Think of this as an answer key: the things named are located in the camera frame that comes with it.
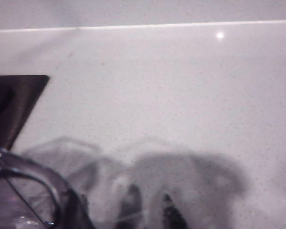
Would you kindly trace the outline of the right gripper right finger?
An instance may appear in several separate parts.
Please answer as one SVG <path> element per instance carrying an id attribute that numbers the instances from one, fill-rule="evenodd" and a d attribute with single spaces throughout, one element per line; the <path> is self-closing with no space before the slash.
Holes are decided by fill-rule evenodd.
<path id="1" fill-rule="evenodd" d="M 188 229 L 188 225 L 175 206 L 168 193 L 164 193 L 162 200 L 162 216 L 164 229 Z"/>

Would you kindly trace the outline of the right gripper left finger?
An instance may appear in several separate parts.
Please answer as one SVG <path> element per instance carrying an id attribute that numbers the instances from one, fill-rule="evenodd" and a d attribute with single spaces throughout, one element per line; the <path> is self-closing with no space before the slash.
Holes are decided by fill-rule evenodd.
<path id="1" fill-rule="evenodd" d="M 143 220 L 142 194 L 140 188 L 131 184 L 120 204 L 119 229 L 141 229 Z"/>

